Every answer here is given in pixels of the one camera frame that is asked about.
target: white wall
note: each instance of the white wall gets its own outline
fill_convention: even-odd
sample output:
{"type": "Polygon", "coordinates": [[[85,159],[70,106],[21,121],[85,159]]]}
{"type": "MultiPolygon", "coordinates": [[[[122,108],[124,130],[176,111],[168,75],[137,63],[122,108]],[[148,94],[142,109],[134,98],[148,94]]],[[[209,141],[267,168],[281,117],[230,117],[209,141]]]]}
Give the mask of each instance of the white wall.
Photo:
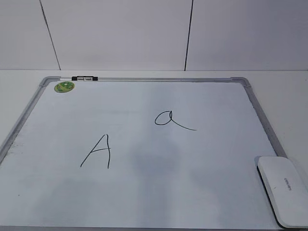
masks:
{"type": "Polygon", "coordinates": [[[194,0],[187,70],[307,70],[308,0],[194,0]]]}
{"type": "Polygon", "coordinates": [[[66,70],[183,70],[190,0],[43,0],[66,70]]]}
{"type": "Polygon", "coordinates": [[[0,1],[0,69],[59,69],[39,0],[0,1]]]}
{"type": "MultiPolygon", "coordinates": [[[[184,70],[191,0],[42,0],[62,70],[184,70]]],[[[0,69],[59,69],[39,0],[0,1],[0,69]]],[[[187,70],[307,70],[308,0],[194,0],[187,70]]]]}

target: table surface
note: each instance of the table surface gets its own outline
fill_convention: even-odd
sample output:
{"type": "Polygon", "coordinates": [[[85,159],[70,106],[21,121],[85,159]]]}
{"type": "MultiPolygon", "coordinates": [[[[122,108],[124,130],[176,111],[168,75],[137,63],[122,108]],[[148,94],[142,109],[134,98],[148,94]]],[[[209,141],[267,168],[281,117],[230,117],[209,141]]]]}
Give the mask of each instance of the table surface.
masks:
{"type": "Polygon", "coordinates": [[[308,71],[35,71],[0,70],[0,143],[46,76],[245,77],[287,156],[308,187],[308,71]]]}

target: whiteboard eraser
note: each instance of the whiteboard eraser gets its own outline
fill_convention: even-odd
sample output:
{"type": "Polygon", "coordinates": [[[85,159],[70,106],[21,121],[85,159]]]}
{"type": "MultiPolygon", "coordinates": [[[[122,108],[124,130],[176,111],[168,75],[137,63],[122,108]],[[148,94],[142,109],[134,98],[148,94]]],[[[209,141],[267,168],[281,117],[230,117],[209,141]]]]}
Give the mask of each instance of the whiteboard eraser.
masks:
{"type": "Polygon", "coordinates": [[[262,156],[258,169],[279,224],[308,228],[308,191],[292,162],[279,156],[262,156]]]}

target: round sticker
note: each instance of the round sticker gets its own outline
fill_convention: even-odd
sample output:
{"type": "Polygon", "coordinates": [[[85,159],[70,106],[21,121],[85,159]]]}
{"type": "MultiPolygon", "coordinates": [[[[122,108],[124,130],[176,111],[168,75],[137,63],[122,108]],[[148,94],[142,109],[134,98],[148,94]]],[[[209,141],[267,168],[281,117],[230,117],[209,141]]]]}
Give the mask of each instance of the round sticker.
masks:
{"type": "Polygon", "coordinates": [[[62,83],[58,83],[55,87],[54,90],[58,93],[65,93],[69,92],[72,89],[74,89],[75,84],[73,82],[65,81],[62,83]]]}

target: whiteboard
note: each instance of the whiteboard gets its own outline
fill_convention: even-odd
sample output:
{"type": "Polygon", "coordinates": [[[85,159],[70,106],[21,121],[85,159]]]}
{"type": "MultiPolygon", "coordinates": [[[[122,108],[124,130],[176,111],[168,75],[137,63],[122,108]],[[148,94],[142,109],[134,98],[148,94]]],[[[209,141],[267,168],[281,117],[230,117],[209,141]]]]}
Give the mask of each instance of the whiteboard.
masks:
{"type": "Polygon", "coordinates": [[[1,225],[280,229],[254,162],[276,154],[240,83],[58,83],[0,165],[1,225]]]}

